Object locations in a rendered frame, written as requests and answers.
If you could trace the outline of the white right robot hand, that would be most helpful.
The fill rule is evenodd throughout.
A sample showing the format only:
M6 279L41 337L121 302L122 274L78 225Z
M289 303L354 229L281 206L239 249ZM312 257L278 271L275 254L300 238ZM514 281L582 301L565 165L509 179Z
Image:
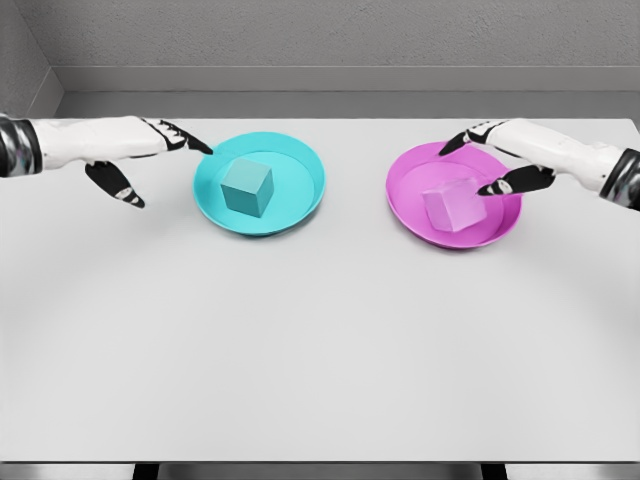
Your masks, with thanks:
M559 134L522 118L484 121L469 127L450 139L439 151L449 155L467 144L491 146L514 158L528 162L527 166L508 171L492 183L481 186L479 196L524 194L549 188L556 178L554 142Z

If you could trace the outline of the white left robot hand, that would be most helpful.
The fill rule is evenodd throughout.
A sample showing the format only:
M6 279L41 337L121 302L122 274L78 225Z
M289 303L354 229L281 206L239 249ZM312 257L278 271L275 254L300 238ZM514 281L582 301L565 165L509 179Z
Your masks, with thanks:
M164 119L107 117L83 121L81 126L87 134L86 175L111 197L139 209L145 207L145 202L115 165L116 161L147 158L183 148L213 154L203 141Z

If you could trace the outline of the pink cube block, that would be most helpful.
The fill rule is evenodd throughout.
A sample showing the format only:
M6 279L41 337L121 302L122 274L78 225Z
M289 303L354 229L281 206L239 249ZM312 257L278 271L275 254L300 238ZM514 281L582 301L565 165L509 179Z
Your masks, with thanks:
M484 201L477 195L473 177L440 183L422 192L428 219L438 231L455 233L474 226L487 217Z

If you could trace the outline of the cyan cube block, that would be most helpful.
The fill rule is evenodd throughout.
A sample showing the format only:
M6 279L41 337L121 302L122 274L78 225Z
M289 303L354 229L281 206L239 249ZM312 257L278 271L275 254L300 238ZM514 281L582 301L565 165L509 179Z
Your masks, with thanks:
M221 182L226 207L230 210L261 217L274 193L270 166L238 158Z

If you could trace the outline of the pink plate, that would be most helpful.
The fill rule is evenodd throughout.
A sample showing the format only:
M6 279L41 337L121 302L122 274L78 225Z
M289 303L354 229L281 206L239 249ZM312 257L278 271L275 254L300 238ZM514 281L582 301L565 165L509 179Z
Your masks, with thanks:
M470 249L491 244L513 230L522 206L519 195L478 196L484 201L487 217L462 231L449 233L432 227L425 211L422 192L450 180L473 177L479 188L507 172L494 156L476 147L439 156L442 142L418 145L400 155L386 179L389 205L399 221L423 240L448 249Z

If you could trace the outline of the cyan plate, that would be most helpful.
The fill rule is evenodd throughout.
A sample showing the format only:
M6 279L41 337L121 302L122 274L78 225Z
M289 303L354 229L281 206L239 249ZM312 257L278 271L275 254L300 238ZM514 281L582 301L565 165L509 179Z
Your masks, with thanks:
M271 167L273 196L261 217L226 207L221 182L232 162L243 158ZM214 224L248 236L269 236L307 218L325 191L324 165L304 142L275 132L252 132L227 139L213 148L196 169L193 195L201 213Z

